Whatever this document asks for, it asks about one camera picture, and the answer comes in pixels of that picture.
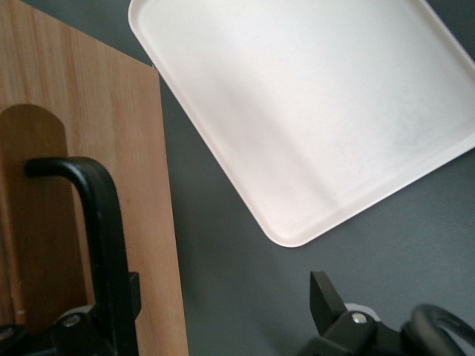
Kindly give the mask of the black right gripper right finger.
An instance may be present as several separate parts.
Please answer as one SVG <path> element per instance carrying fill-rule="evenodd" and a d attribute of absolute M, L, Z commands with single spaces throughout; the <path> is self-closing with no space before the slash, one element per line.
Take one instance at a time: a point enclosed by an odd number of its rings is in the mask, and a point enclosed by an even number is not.
<path fill-rule="evenodd" d="M 309 306 L 319 337 L 314 355 L 365 355 L 376 339 L 376 321 L 349 310 L 322 271 L 310 274 Z"/>

